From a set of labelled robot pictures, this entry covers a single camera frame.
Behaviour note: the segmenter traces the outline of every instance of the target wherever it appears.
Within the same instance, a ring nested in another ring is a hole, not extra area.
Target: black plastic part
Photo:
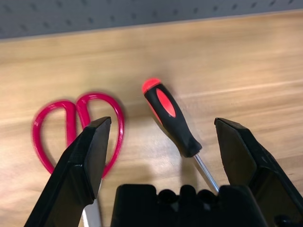
[[[97,197],[110,124],[110,117],[93,121],[64,151],[26,227],[78,226],[84,207]]]
[[[303,198],[274,157],[249,129],[223,118],[215,120],[222,163],[230,184],[250,187],[268,226],[284,215],[289,226],[303,223]]]
[[[157,96],[157,89],[161,90],[170,100],[174,107],[176,117],[172,117],[164,109]],[[200,149],[202,149],[201,144],[191,134],[180,107],[164,85],[155,85],[149,89],[144,96],[159,117],[164,129],[170,134],[173,142],[176,143],[180,153],[184,157],[192,157],[199,153]]]
[[[199,193],[209,198],[209,193]],[[267,227],[246,186],[222,186],[218,196],[203,203],[195,189],[184,185],[171,203],[174,192],[157,196],[152,185],[125,184],[118,187],[111,227]]]

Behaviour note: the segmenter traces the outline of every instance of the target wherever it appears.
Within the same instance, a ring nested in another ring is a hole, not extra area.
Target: scissors
[[[78,113],[79,115],[81,126],[83,129],[90,124],[91,120],[90,120],[87,104],[90,100],[93,99],[99,99],[109,103],[113,107],[118,119],[118,136],[117,136],[116,147],[114,150],[114,154],[111,157],[109,163],[105,166],[102,178],[104,178],[108,174],[108,172],[111,170],[114,163],[116,162],[124,138],[125,120],[124,120],[122,108],[113,97],[105,93],[90,92],[83,94],[81,97],[79,97],[76,104],[74,104],[73,102],[67,99],[51,102],[48,105],[46,105],[42,110],[40,110],[37,116],[34,118],[32,124],[32,139],[33,139],[34,149],[41,163],[44,165],[44,167],[47,169],[47,171],[50,174],[53,173],[54,165],[47,157],[41,142],[41,128],[45,117],[55,109],[63,108],[65,110],[66,145],[68,147],[77,137],[76,113]],[[98,200],[95,200],[93,204],[86,206],[82,215],[83,215],[83,221],[85,227],[101,226]]]

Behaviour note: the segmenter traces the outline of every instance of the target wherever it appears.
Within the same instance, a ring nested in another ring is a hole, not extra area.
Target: red handle tip
[[[157,84],[160,84],[161,81],[158,78],[150,78],[144,82],[142,85],[142,92],[145,94],[149,89],[153,88]]]

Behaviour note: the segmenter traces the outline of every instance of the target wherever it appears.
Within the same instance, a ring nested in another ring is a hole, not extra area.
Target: screwdriver
[[[142,92],[157,119],[169,133],[184,157],[193,157],[202,176],[213,192],[219,187],[198,155],[202,149],[201,144],[194,138],[185,121],[182,111],[171,93],[157,78],[144,82]]]

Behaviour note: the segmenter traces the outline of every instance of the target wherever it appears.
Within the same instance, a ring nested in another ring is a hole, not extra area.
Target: red scissors
[[[41,127],[44,118],[49,114],[52,110],[57,109],[57,108],[64,108],[66,112],[66,142],[67,146],[69,146],[77,137],[77,125],[76,125],[76,113],[78,113],[80,117],[80,122],[82,125],[82,128],[85,128],[87,125],[90,124],[90,117],[89,117],[89,112],[87,110],[87,104],[90,100],[92,99],[99,99],[103,100],[107,103],[109,103],[118,119],[118,137],[117,137],[117,143],[115,147],[115,151],[113,156],[111,157],[109,163],[106,165],[104,171],[103,171],[103,177],[105,177],[110,169],[113,167],[118,154],[121,149],[123,137],[124,137],[124,115],[122,112],[122,109],[118,102],[111,96],[100,93],[100,92],[91,92],[82,95],[76,104],[69,100],[58,100],[55,102],[52,102],[48,104],[46,107],[44,107],[36,116],[36,118],[33,121],[33,126],[32,126],[32,137],[33,137],[33,143],[34,143],[34,148],[36,150],[36,153],[44,165],[44,167],[47,169],[47,171],[52,174],[54,170],[53,164],[50,162],[49,158],[44,152],[43,145],[41,142]]]

